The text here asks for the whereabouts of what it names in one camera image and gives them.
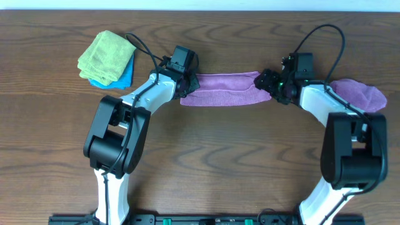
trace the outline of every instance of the yellow-green folded cloth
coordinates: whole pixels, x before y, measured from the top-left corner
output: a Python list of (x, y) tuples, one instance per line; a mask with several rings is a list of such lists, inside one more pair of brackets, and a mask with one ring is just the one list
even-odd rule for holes
[(79, 76), (107, 86), (117, 81), (136, 49), (129, 41), (111, 31), (100, 32), (79, 57)]

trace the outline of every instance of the white backdrop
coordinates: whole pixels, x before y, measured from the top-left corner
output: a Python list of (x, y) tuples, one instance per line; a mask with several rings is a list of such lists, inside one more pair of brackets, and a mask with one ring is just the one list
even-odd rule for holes
[(0, 0), (0, 9), (400, 12), (400, 0)]

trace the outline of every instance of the crumpled purple cloth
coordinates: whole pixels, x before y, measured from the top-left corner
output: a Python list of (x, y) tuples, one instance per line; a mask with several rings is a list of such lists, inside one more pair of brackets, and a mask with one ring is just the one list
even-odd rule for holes
[(242, 106), (268, 101), (271, 96), (254, 85), (259, 72), (198, 74), (200, 88), (181, 98), (184, 106)]
[(378, 88), (352, 79), (333, 81), (329, 85), (338, 96), (367, 113), (385, 108), (388, 103), (385, 95)]

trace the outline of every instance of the blue cloth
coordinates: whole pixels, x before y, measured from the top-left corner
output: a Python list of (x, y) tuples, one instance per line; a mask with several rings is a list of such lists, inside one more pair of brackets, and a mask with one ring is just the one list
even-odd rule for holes
[(125, 70), (118, 81), (114, 81), (110, 85), (104, 86), (95, 80), (92, 79), (88, 80), (90, 84), (101, 89), (118, 88), (124, 90), (125, 88), (128, 88), (132, 85), (132, 78), (133, 78), (133, 55), (131, 59), (128, 61)]

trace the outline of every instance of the wood grain surface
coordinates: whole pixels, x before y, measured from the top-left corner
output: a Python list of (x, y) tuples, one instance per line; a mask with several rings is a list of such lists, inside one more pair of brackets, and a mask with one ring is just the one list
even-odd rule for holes
[[(315, 26), (333, 23), (347, 45), (333, 79), (374, 85), (387, 97), (389, 174), (342, 213), (400, 223), (400, 14), (355, 12), (0, 11), (0, 224), (46, 224), (90, 213), (97, 181), (83, 143), (100, 99), (140, 86), (152, 69), (136, 52), (134, 84), (105, 91), (81, 79), (77, 59), (96, 34), (132, 31), (159, 56), (196, 51), (201, 73), (279, 69)], [(323, 29), (302, 47), (324, 78), (340, 46)], [(308, 112), (268, 101), (238, 107), (167, 103), (151, 119), (129, 180), (133, 209), (160, 214), (290, 211), (321, 177), (324, 128)]]

